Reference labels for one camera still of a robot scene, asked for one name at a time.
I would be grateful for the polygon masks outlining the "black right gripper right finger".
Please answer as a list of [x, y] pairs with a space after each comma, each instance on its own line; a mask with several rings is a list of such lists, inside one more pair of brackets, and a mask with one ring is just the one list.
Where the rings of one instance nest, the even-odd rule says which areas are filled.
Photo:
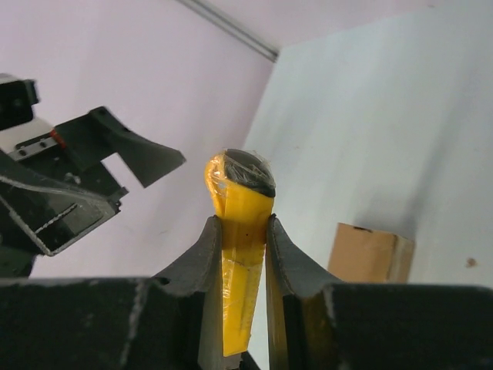
[[271, 216], [266, 292], [272, 369], [490, 369], [492, 291], [341, 281]]

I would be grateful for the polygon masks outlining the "yellow utility knife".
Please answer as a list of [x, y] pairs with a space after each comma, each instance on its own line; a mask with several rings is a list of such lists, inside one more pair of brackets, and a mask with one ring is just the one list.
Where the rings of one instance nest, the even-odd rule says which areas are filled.
[[204, 180], [221, 223], [223, 355], [230, 357], [248, 349], [276, 184], [263, 160], [238, 149], [213, 156]]

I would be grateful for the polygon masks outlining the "brown cardboard express box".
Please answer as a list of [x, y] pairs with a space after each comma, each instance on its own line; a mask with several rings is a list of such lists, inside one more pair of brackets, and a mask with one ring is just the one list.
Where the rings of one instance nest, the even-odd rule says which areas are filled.
[[346, 282], [404, 284], [414, 246], [397, 234], [339, 223], [327, 270]]

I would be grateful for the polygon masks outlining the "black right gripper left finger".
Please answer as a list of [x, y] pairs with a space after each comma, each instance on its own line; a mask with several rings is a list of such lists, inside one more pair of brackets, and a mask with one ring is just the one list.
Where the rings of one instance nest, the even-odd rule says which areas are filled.
[[154, 277], [4, 279], [3, 369], [220, 369], [221, 226]]

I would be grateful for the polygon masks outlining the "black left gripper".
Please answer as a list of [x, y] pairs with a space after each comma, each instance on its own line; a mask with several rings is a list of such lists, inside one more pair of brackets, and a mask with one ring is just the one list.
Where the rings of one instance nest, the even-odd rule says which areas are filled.
[[1, 276], [26, 278], [120, 212], [127, 193], [103, 165], [118, 154], [143, 187], [186, 162], [106, 107], [52, 126], [35, 116], [32, 79], [1, 75]]

